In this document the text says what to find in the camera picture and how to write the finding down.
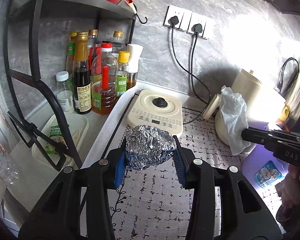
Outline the person's right hand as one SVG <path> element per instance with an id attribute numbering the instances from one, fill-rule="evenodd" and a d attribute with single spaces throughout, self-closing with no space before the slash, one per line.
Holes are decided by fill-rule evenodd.
<path id="1" fill-rule="evenodd" d="M 291 164 L 283 181 L 281 202 L 285 208 L 300 204 L 300 170 Z"/>

